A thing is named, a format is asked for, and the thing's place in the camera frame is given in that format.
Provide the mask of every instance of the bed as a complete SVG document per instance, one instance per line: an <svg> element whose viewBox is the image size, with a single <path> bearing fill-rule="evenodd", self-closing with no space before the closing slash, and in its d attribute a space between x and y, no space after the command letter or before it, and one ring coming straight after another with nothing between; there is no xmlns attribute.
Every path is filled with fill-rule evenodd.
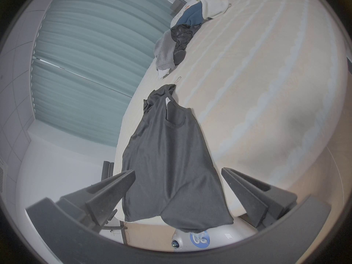
<svg viewBox="0 0 352 264"><path fill-rule="evenodd" d="M122 120L114 174L143 115L143 99L175 83L175 99L192 109L236 217L245 211L220 175L236 169L288 189L319 156L345 97L344 39L318 0L229 0L206 22L184 61L164 79L155 60ZM121 202L116 217L124 220ZM138 223L165 224L160 217Z"/></svg>

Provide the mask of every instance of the gray knit garment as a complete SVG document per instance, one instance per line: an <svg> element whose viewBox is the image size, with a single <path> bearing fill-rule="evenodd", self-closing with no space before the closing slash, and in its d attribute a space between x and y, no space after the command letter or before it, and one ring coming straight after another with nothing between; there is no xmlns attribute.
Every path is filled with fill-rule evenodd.
<svg viewBox="0 0 352 264"><path fill-rule="evenodd" d="M156 42L154 47L154 56L156 57L156 69L173 69L174 50L176 42L171 38L171 31L166 30L164 35Z"/></svg>

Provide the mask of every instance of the pile of clothes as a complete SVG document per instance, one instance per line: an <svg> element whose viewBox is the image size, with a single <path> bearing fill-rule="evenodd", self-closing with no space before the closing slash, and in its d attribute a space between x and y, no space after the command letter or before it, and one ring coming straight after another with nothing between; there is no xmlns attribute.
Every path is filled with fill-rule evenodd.
<svg viewBox="0 0 352 264"><path fill-rule="evenodd" d="M189 6L176 24L156 42L154 56L159 78L169 74L186 56L186 47L201 25L226 12L227 0L199 0Z"/></svg>

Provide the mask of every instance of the air vent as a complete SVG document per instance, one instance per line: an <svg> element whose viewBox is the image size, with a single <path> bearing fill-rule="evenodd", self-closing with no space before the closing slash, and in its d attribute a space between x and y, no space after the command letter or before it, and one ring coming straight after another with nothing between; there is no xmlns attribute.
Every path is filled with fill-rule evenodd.
<svg viewBox="0 0 352 264"><path fill-rule="evenodd" d="M6 203L6 178L7 178L7 164L0 157L0 196L4 203Z"/></svg>

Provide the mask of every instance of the teal curtain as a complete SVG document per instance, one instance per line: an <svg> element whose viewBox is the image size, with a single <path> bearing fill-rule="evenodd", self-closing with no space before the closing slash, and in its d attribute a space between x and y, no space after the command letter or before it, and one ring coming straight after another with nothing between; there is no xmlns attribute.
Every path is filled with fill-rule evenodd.
<svg viewBox="0 0 352 264"><path fill-rule="evenodd" d="M54 0L34 48L36 118L116 146L122 117L173 18L167 0Z"/></svg>

